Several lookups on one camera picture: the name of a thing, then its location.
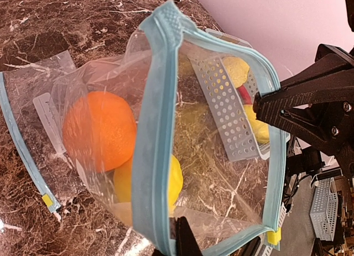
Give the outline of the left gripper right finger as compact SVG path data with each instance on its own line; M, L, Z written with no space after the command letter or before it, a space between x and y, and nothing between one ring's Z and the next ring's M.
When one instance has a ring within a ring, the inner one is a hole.
M256 237L240 249L232 253L232 256L255 256L261 246L261 238Z

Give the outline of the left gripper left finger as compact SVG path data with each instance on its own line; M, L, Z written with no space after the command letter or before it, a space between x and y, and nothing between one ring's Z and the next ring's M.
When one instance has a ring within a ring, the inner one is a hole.
M154 229L157 248L153 255L202 255L187 218L169 218L169 221L165 219Z

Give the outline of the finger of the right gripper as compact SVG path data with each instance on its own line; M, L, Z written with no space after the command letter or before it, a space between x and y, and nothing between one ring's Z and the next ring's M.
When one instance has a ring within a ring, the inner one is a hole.
M312 103L300 109L284 100L258 98L257 119L284 130L328 156L342 168L353 167L353 100Z
M320 44L315 62L281 83L280 90L261 97L262 107L353 101L353 51Z

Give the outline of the yellow mango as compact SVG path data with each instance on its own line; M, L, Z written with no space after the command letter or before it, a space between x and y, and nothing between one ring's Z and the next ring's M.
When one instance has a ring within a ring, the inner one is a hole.
M269 143L268 125L256 119L256 113L253 111L252 105L244 105L243 108L257 142L261 144Z

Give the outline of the round yellow lemon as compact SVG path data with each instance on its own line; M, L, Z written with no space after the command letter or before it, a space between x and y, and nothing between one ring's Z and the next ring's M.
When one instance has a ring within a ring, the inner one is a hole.
M165 183L168 185L168 205L169 208L173 210L183 189L184 178L178 159L172 155L170 160L171 164L169 167L171 171L169 179L165 180ZM132 173L132 163L133 159L129 159L122 166L114 170L114 192L117 196L117 201L120 203L131 202L133 200L133 190L139 193L138 200L146 196L149 197L152 192L157 192L156 190L153 191L153 186L155 185L153 179L156 177L153 170L147 166L142 166L139 168L139 172L134 174Z

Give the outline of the clear zip bag blue zipper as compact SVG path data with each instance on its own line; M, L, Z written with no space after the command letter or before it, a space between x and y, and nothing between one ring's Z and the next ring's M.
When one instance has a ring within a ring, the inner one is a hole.
M114 192L114 170L97 172L93 161L82 164L70 156L90 193L114 216L155 247L154 229L169 218L186 217L203 255L229 255L256 237L278 228L285 162L225 162L193 134L198 103L179 86L184 34L202 31L169 0L157 7L131 35L122 56L89 61L59 78L51 105L64 117L75 101L93 91L114 93L129 104L137 124L132 173L147 166L156 177L150 196L120 203ZM184 184L175 208L167 199L174 155Z

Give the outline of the orange fruit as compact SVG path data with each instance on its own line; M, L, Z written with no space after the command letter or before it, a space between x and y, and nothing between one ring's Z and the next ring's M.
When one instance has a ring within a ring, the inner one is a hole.
M120 167L133 156L137 124L127 101L93 91L69 107L62 127L67 153L97 172Z

